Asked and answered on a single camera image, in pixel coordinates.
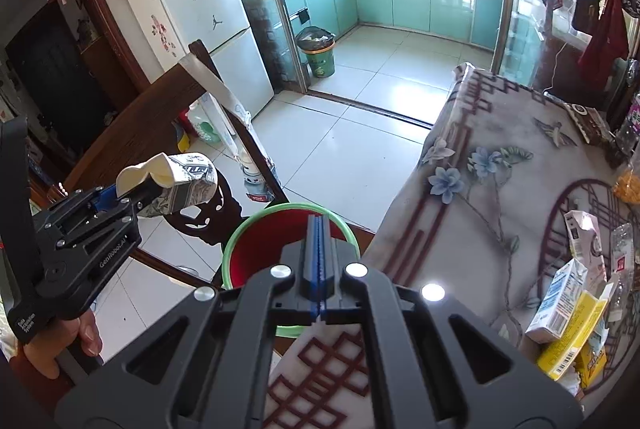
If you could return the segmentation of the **left hand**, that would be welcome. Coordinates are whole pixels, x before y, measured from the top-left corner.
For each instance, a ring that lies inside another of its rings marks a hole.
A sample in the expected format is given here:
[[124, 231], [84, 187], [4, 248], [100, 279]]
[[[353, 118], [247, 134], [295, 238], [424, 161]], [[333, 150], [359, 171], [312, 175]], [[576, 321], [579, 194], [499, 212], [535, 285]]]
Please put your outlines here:
[[60, 367], [56, 358], [76, 339], [80, 340], [83, 353], [89, 357], [99, 357], [103, 341], [91, 310], [78, 319], [55, 321], [44, 331], [40, 331], [28, 345], [24, 345], [23, 352], [41, 375], [47, 379], [57, 379]]

